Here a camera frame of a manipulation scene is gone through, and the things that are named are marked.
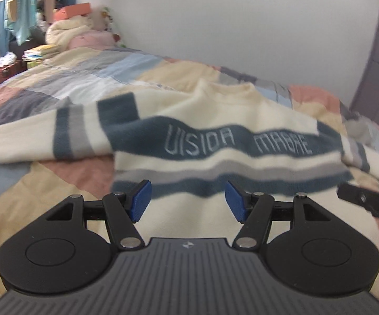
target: bed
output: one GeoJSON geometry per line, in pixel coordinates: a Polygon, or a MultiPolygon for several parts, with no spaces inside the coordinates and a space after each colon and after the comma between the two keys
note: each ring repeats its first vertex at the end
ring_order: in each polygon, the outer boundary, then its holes
{"type": "MultiPolygon", "coordinates": [[[[200,79],[229,86],[251,83],[269,100],[306,114],[379,153],[379,127],[321,88],[285,86],[226,67],[128,48],[73,49],[6,81],[0,85],[0,125],[72,104],[87,105],[133,89],[191,93],[200,79]]],[[[350,172],[360,186],[379,191],[375,177],[353,167],[350,172]]],[[[113,180],[113,157],[109,154],[0,164],[0,245],[68,195],[82,194],[85,200],[102,198],[111,191],[113,180]]],[[[379,219],[374,223],[379,236],[379,219]]],[[[89,225],[106,237],[103,227],[96,222],[89,225]]],[[[376,284],[372,293],[379,299],[379,277],[376,284]]],[[[0,280],[0,296],[4,292],[0,280]]]]}

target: sweater neckline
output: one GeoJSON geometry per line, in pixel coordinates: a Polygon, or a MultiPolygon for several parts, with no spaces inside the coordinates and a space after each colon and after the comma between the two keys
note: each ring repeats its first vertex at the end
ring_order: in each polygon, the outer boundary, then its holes
{"type": "Polygon", "coordinates": [[[223,85],[200,79],[195,91],[223,104],[258,104],[264,100],[252,83],[223,85]]]}

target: bedspread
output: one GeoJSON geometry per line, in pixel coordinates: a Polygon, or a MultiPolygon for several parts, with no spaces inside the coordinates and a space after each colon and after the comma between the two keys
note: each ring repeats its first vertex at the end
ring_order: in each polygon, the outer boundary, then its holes
{"type": "MultiPolygon", "coordinates": [[[[0,86],[0,125],[137,88],[192,92],[200,78],[225,85],[252,83],[268,99],[312,116],[379,152],[379,127],[321,88],[285,86],[226,67],[123,48],[77,48],[6,81],[0,86]]],[[[379,181],[371,175],[355,168],[350,172],[361,186],[379,191],[379,181]]],[[[110,192],[113,176],[111,155],[0,165],[0,245],[68,195],[102,198],[110,192]]],[[[101,224],[89,228],[106,237],[101,224]]],[[[0,280],[0,295],[4,291],[0,280]]],[[[379,298],[379,290],[374,294],[379,298]]]]}

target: orange box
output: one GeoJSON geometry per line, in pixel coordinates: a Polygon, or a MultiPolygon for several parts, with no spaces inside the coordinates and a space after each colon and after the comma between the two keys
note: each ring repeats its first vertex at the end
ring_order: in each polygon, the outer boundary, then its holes
{"type": "Polygon", "coordinates": [[[90,9],[90,3],[81,3],[81,4],[66,6],[54,13],[54,22],[70,19],[76,15],[90,14],[91,11],[92,10],[90,9]]]}

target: red box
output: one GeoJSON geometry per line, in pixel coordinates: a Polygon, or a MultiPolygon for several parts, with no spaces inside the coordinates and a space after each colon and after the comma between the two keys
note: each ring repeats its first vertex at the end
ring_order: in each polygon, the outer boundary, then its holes
{"type": "Polygon", "coordinates": [[[26,69],[26,65],[21,60],[17,60],[12,65],[0,67],[0,84],[26,69]]]}
{"type": "Polygon", "coordinates": [[[91,13],[90,3],[74,4],[66,6],[54,13],[54,22],[70,19],[76,15],[86,15],[91,13]]]}

